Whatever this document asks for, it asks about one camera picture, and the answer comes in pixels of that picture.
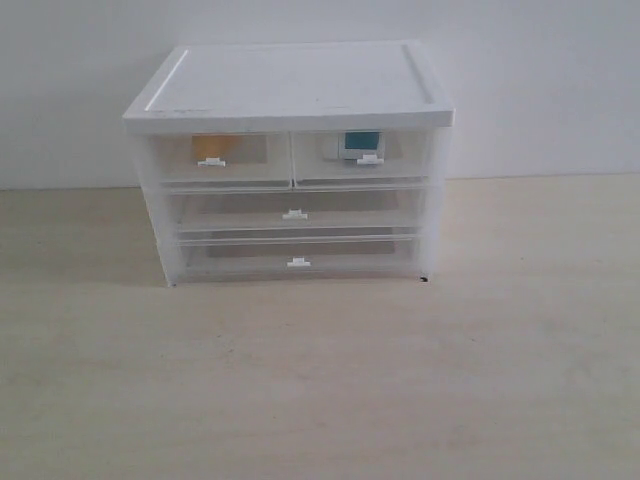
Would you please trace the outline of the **white plastic drawer cabinet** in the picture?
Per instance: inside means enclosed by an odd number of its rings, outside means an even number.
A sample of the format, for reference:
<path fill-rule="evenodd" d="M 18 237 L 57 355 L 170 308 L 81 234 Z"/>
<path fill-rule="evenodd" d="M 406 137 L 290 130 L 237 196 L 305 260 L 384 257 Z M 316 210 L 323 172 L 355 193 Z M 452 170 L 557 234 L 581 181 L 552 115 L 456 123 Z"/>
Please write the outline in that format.
<path fill-rule="evenodd" d="M 123 116 L 155 235 L 165 281 L 185 279 L 179 244 L 198 239 L 258 239 L 309 235 L 414 233 L 429 281 L 444 197 L 444 170 L 455 109 L 439 85 L 421 43 L 413 40 L 265 45 L 189 45 L 175 48 Z M 333 131 L 427 130 L 432 133 L 428 177 L 419 185 L 300 188 L 293 172 L 291 135 Z M 172 190 L 155 168 L 161 136 L 285 134 L 291 186 L 286 189 Z M 199 192 L 355 191 L 418 189 L 418 227 L 245 229 L 184 233 L 172 220 L 170 197 Z"/>

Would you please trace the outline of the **clear plastic storage box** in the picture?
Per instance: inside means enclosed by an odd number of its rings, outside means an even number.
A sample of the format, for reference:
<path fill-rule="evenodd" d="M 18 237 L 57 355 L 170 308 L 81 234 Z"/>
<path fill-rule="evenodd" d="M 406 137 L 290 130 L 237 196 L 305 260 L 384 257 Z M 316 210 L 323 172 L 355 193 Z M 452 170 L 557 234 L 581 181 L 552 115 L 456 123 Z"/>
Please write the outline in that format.
<path fill-rule="evenodd" d="M 170 197 L 180 232 L 245 229 L 418 227 L 418 189 L 190 193 Z"/>
<path fill-rule="evenodd" d="M 185 279 L 424 274 L 414 233 L 198 239 L 179 252 Z"/>

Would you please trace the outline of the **yellow cheese wedge block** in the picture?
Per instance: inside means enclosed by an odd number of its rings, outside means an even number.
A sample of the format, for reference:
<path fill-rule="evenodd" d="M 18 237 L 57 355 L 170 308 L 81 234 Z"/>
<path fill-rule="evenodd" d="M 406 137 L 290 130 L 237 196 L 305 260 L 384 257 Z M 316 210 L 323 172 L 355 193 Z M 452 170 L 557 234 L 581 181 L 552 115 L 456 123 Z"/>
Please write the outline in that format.
<path fill-rule="evenodd" d="M 194 135 L 191 149 L 196 161 L 222 160 L 239 142 L 240 138 L 233 135 Z"/>

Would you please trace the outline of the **white bottle teal label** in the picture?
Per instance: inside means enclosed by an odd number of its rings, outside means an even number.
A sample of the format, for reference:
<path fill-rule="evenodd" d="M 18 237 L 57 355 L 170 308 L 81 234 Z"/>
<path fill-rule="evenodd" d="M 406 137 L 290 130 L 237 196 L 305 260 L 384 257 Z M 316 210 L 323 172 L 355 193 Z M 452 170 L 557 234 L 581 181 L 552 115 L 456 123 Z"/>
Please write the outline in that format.
<path fill-rule="evenodd" d="M 321 143 L 324 159 L 378 165 L 385 161 L 386 140 L 379 131 L 352 131 L 329 135 Z"/>

